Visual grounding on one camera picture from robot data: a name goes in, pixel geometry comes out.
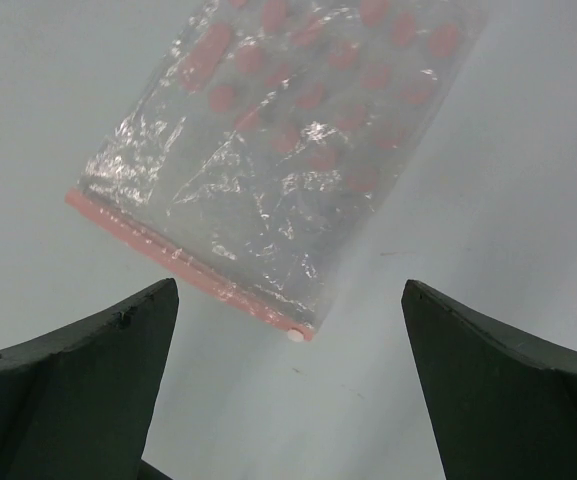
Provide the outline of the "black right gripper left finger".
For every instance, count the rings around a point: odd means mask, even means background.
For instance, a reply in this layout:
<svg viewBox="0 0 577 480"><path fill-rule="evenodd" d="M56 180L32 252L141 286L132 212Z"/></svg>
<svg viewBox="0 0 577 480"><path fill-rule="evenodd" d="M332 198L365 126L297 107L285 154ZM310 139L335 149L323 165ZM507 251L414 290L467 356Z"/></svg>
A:
<svg viewBox="0 0 577 480"><path fill-rule="evenodd" d="M163 479L142 455L179 306L164 279L0 350L0 479Z"/></svg>

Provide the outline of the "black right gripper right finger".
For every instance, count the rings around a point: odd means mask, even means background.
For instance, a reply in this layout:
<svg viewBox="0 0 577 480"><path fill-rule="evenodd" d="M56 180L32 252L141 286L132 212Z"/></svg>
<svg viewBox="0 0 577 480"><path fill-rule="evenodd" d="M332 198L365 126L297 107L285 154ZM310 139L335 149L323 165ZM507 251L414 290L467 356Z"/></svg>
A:
<svg viewBox="0 0 577 480"><path fill-rule="evenodd" d="M448 479L577 479L577 352L417 280L402 310Z"/></svg>

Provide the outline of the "clear zip bag pink dots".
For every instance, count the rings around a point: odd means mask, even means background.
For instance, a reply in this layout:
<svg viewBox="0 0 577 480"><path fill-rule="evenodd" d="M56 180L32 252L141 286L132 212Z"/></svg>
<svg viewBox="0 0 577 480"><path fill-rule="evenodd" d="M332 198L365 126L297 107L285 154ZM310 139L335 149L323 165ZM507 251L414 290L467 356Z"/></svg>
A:
<svg viewBox="0 0 577 480"><path fill-rule="evenodd" d="M66 202L308 341L484 29L485 1L204 1Z"/></svg>

